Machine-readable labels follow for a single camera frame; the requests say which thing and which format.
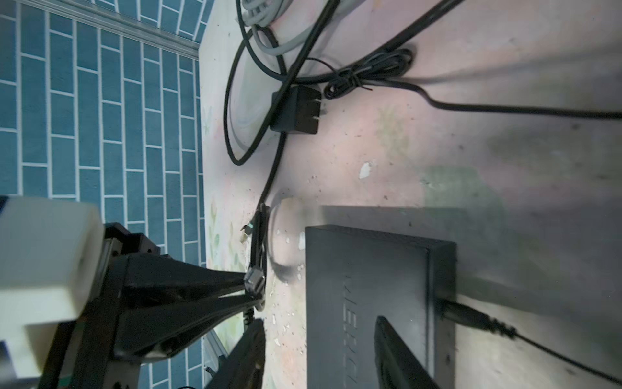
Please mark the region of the large black box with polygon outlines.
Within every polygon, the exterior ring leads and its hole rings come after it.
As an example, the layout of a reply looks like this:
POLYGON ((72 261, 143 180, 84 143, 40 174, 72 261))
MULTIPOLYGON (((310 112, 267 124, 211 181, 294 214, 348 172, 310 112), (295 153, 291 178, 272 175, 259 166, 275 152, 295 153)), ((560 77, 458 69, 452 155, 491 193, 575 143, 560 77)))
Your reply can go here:
POLYGON ((307 385, 380 388, 374 330, 384 316, 440 388, 455 386, 454 242, 338 225, 306 229, 307 385))

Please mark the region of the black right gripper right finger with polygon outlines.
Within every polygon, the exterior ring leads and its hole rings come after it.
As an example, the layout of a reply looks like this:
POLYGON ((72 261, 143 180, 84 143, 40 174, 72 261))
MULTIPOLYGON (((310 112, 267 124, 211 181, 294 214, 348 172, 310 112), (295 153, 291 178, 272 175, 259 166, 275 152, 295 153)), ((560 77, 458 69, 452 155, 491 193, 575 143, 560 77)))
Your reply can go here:
POLYGON ((374 351, 380 388, 440 388, 384 316, 376 320, 374 351))

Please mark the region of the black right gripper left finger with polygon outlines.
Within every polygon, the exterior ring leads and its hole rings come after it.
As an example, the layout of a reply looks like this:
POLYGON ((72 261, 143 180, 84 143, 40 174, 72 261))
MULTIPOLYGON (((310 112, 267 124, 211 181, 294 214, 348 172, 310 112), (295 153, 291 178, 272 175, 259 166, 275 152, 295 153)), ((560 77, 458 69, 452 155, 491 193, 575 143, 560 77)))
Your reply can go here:
POLYGON ((255 319, 207 384, 212 388, 262 388, 266 364, 264 321, 255 319))

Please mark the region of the black power adapter with cord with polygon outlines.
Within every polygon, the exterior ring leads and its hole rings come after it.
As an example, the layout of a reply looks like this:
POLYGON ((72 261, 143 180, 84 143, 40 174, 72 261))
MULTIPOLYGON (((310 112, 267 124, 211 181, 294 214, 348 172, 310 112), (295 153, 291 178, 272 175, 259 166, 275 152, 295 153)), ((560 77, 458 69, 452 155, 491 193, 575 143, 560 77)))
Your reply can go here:
POLYGON ((392 79, 409 70, 414 53, 408 49, 376 53, 360 65, 335 70, 328 63, 315 59, 330 69, 329 79, 323 91, 305 85, 292 86, 284 95, 283 102, 275 111, 270 129, 285 134, 315 135, 318 130, 322 99, 332 100, 353 92, 357 88, 384 87, 403 89, 420 95, 429 105, 438 110, 468 113, 499 113, 554 116, 597 120, 620 120, 620 112, 599 112, 566 110, 541 107, 515 107, 503 105, 465 105, 438 101, 420 86, 392 79))

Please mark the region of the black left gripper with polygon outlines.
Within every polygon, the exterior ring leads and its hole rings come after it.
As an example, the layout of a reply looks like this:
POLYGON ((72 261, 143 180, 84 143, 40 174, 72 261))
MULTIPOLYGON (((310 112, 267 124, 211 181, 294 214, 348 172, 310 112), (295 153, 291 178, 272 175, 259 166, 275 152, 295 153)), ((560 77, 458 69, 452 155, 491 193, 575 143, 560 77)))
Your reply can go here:
POLYGON ((215 271, 156 254, 159 246, 145 234, 131 233, 119 223, 105 225, 91 295, 78 319, 58 325, 38 387, 136 388, 139 360, 173 357, 217 324, 260 303, 240 294, 121 314, 127 307, 123 285, 204 297, 245 289, 244 272, 215 271))

